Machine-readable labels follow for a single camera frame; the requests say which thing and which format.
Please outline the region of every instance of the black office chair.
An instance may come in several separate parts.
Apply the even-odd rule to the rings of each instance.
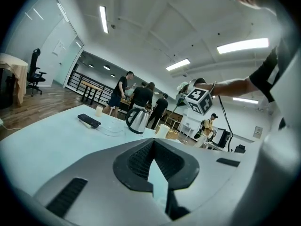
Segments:
[[[239,145],[235,148],[235,153],[245,153],[246,150],[245,150],[245,146],[244,145]]]
[[[35,49],[33,51],[33,53],[32,53],[32,61],[31,61],[31,64],[30,64],[30,69],[29,69],[29,72],[27,73],[27,81],[29,82],[29,85],[27,85],[26,88],[27,89],[32,89],[32,96],[33,96],[33,90],[34,89],[36,91],[39,91],[40,94],[43,93],[43,91],[39,89],[39,87],[37,86],[37,84],[39,82],[44,82],[45,79],[42,78],[42,75],[47,74],[45,72],[39,72],[40,74],[36,73],[36,70],[40,69],[40,68],[38,68],[36,66],[37,65],[37,60],[38,60],[38,57],[40,56],[40,54],[41,54],[41,50],[39,48],[37,48],[37,49]]]

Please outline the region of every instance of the smartphone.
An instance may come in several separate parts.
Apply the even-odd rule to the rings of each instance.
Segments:
[[[101,123],[99,121],[94,120],[90,116],[86,114],[81,114],[77,116],[80,120],[84,121],[85,123],[89,124],[93,128],[97,128]]]

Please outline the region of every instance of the stainless steel kettle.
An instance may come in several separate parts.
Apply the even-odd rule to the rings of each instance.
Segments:
[[[147,126],[149,116],[150,114],[145,109],[133,108],[129,110],[126,116],[128,128],[136,134],[142,134]]]

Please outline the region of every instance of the recessed ceiling light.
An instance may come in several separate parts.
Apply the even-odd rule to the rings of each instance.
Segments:
[[[249,99],[243,99],[243,98],[233,98],[233,100],[252,103],[252,104],[258,104],[258,100],[249,100]]]
[[[57,3],[57,6],[58,6],[58,8],[60,9],[62,15],[63,15],[64,18],[65,18],[65,20],[66,20],[67,22],[69,22],[69,19],[67,18],[67,15],[66,15],[65,10],[63,9],[62,5],[59,4],[59,3]]]
[[[174,69],[179,68],[181,66],[189,65],[189,64],[190,64],[190,61],[189,61],[189,59],[186,58],[186,59],[184,59],[184,60],[182,60],[182,61],[180,61],[180,62],[178,62],[174,65],[171,65],[171,66],[167,67],[166,69],[168,71],[171,71],[171,70],[174,70]]]
[[[39,15],[39,17],[40,17],[42,20],[44,20],[44,19],[42,18],[42,16],[37,12],[37,10],[33,9],[33,11],[35,11],[35,12],[37,13],[37,15]]]
[[[236,43],[230,43],[222,46],[218,46],[217,50],[220,54],[229,53],[233,51],[239,51],[251,48],[267,48],[269,46],[269,39],[255,39],[255,40],[245,40]]]
[[[107,17],[106,17],[106,14],[105,14],[105,7],[99,6],[99,10],[100,10],[100,17],[102,19],[102,24],[103,24],[103,31],[105,33],[109,33],[108,32],[108,25],[107,25]]]

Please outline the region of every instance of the backpack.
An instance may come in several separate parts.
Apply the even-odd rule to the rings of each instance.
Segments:
[[[199,126],[198,132],[195,134],[193,138],[198,139],[202,135],[202,132],[205,130],[205,121],[203,120]]]

